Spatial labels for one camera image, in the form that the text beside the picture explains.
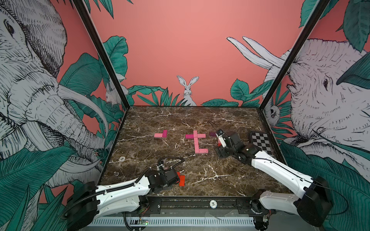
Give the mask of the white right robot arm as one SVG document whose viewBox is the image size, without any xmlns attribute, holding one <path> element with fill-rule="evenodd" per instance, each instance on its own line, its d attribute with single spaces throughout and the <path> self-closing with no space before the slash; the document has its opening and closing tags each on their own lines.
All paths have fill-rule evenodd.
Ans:
<svg viewBox="0 0 370 231">
<path fill-rule="evenodd" d="M 253 143 L 245 144 L 236 132 L 218 130 L 215 151 L 220 158 L 233 157 L 254 167 L 290 190 L 290 193 L 260 191 L 251 201 L 254 213 L 280 210 L 299 215 L 308 224 L 320 227 L 334 206 L 329 183 L 283 164 Z"/>
</svg>

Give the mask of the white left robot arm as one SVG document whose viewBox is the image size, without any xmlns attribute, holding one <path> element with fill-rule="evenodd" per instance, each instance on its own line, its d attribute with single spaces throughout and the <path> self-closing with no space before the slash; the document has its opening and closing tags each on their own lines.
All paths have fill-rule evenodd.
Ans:
<svg viewBox="0 0 370 231">
<path fill-rule="evenodd" d="M 140 177 L 111 185 L 88 182 L 68 200 L 61 218 L 68 231 L 78 231 L 95 219 L 119 212 L 134 212 L 147 202 L 146 196 L 169 190 L 179 184 L 180 175 L 174 168 L 147 169 Z"/>
</svg>

